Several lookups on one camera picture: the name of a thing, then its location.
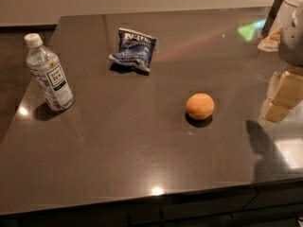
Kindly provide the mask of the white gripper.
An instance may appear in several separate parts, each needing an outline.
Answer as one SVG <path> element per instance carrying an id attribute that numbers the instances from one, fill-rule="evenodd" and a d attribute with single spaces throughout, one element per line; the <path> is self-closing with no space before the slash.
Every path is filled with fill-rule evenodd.
<path id="1" fill-rule="evenodd" d="M 264 52 L 277 52 L 295 66 L 303 66 L 303 8 L 297 7 L 288 21 L 258 44 Z M 299 71 L 274 72 L 269 82 L 260 116 L 267 121 L 283 121 L 303 100 L 303 75 Z"/>

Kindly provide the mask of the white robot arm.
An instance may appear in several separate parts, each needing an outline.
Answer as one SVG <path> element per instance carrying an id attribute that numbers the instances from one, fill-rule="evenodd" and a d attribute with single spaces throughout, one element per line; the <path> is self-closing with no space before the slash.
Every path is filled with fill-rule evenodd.
<path id="1" fill-rule="evenodd" d="M 285 66 L 272 75 L 260 116 L 279 123 L 303 100 L 303 0 L 275 0 L 258 49 L 277 52 Z"/>

